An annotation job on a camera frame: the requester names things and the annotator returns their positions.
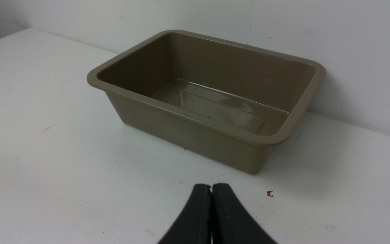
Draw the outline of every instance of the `tan plastic tray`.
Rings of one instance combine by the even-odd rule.
[[[87,80],[125,124],[255,174],[291,135],[324,76],[311,60],[173,30]]]

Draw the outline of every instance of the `white wall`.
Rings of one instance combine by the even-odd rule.
[[[121,52],[185,29],[323,64],[312,111],[390,135],[390,0],[0,0],[0,37],[34,27]]]

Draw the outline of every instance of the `tray outer side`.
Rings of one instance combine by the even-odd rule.
[[[251,145],[121,96],[106,94],[126,125],[246,173],[258,173],[272,151],[271,146]]]

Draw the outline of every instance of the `white table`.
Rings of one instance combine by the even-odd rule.
[[[114,55],[0,40],[0,243],[153,244],[216,182],[280,244],[390,243],[389,136],[308,113],[251,176],[124,125],[85,79]]]

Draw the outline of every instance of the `small debris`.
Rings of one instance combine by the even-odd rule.
[[[46,128],[43,132],[46,132],[47,130],[49,130],[50,128],[52,128],[52,126],[54,126],[54,125],[49,126],[49,127]]]

